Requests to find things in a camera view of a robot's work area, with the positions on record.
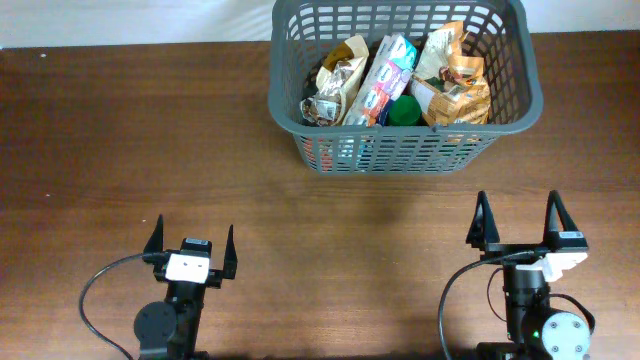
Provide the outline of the orange snack bag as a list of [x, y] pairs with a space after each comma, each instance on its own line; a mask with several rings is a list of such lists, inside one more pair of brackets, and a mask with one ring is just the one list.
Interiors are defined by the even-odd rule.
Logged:
[[488, 121], [491, 94], [484, 60], [463, 53], [467, 35], [461, 21], [450, 22], [428, 34], [422, 48], [409, 94], [430, 127]]

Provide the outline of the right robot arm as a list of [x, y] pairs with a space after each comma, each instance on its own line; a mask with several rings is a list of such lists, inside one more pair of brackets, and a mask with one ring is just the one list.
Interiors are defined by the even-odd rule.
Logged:
[[506, 342], [481, 342], [479, 359], [583, 359], [595, 331], [595, 317], [575, 298], [551, 291], [551, 284], [588, 257], [589, 246], [551, 191], [543, 238], [534, 244], [502, 244], [485, 192], [478, 193], [466, 243], [503, 275]]

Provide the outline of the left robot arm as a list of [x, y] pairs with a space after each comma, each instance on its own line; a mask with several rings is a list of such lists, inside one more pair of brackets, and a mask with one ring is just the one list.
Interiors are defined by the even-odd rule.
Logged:
[[223, 266], [211, 265], [212, 243], [186, 237], [178, 250], [164, 247], [164, 221], [157, 219], [143, 249], [143, 261], [153, 267], [158, 282], [167, 290], [162, 301], [145, 305], [136, 315], [133, 328], [141, 359], [209, 359], [196, 349], [205, 293], [219, 289], [226, 279], [236, 277], [238, 257], [234, 228], [228, 230]]

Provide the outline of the red spaghetti packet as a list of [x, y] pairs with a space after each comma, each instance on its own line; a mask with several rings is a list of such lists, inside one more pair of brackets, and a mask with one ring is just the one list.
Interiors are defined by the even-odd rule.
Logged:
[[312, 169], [341, 171], [353, 155], [353, 141], [345, 139], [302, 138], [304, 154]]

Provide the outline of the brown white snack bag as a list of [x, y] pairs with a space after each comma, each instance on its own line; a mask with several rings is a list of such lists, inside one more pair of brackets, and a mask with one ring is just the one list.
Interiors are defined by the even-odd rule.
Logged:
[[316, 73], [317, 91], [300, 102], [303, 118], [316, 126], [342, 125], [359, 91], [368, 57], [369, 48], [361, 35], [335, 47]]

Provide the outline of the green lid jar with label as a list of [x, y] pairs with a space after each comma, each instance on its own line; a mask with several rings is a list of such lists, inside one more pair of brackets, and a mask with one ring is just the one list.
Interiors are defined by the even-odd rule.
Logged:
[[415, 126], [421, 117], [418, 101], [410, 95], [401, 95], [391, 106], [387, 124], [390, 126]]

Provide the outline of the Kleenex tissue multipack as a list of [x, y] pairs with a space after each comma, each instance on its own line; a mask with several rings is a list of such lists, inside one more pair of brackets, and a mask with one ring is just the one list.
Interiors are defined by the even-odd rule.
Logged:
[[404, 92], [416, 59], [416, 48], [403, 35], [386, 35], [343, 124], [366, 127], [382, 124], [383, 112]]

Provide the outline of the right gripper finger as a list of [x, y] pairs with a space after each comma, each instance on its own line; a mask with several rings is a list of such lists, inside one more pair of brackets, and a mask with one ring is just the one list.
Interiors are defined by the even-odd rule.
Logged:
[[566, 210], [560, 193], [557, 190], [549, 192], [545, 211], [543, 234], [550, 235], [552, 232], [579, 232], [577, 225]]
[[477, 195], [476, 207], [466, 237], [471, 246], [487, 246], [500, 242], [499, 232], [485, 191]]

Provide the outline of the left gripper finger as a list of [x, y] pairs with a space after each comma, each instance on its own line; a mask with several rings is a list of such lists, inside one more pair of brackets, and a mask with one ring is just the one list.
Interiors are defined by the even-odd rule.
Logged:
[[228, 237], [225, 247], [224, 263], [222, 269], [222, 276], [224, 279], [234, 279], [236, 277], [238, 266], [238, 257], [236, 253], [234, 243], [234, 226], [230, 225], [228, 230]]
[[143, 252], [147, 253], [160, 253], [164, 249], [164, 221], [163, 216], [159, 215], [156, 221], [154, 230], [147, 241]]

